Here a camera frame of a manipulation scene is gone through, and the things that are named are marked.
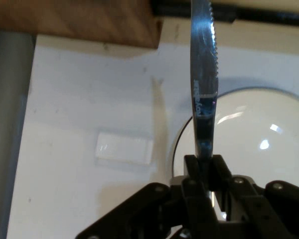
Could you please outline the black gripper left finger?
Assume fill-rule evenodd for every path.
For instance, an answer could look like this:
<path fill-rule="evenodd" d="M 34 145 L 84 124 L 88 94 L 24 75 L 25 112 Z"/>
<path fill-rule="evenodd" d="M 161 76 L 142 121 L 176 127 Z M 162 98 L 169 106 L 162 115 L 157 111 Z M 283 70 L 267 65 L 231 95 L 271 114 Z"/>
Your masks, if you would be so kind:
<path fill-rule="evenodd" d="M 218 239 L 220 229 L 207 191 L 219 155 L 208 161 L 185 156 L 188 175 L 170 186 L 150 183 L 88 226 L 78 239 L 165 239 L 183 226 L 193 239 Z"/>

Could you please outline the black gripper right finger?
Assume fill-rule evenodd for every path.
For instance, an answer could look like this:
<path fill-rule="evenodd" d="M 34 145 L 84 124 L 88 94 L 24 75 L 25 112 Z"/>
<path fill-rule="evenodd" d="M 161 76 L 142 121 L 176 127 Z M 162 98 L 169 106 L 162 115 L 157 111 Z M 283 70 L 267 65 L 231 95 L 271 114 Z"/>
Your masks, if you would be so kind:
<path fill-rule="evenodd" d="M 276 180 L 259 187 L 246 176 L 233 176 L 221 155 L 209 168 L 210 188 L 221 211 L 218 239 L 299 239 L 299 187 Z"/>

